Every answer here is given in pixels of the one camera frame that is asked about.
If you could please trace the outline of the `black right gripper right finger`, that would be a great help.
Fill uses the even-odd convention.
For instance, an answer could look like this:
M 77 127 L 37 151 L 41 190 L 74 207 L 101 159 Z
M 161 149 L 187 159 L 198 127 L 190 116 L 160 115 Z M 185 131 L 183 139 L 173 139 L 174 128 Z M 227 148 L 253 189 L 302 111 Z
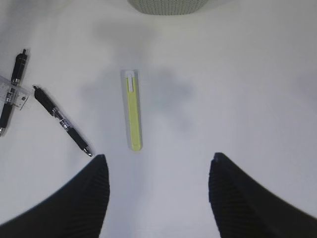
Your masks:
M 317 219 L 279 198 L 217 152 L 209 202 L 222 238 L 315 238 Z

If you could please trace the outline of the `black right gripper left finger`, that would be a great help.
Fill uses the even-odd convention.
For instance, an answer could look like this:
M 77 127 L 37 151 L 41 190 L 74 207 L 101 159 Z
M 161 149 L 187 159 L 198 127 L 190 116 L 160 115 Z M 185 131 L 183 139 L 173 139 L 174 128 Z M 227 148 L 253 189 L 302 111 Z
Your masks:
M 98 238 L 109 202 L 105 155 L 50 197 L 0 226 L 2 238 Z

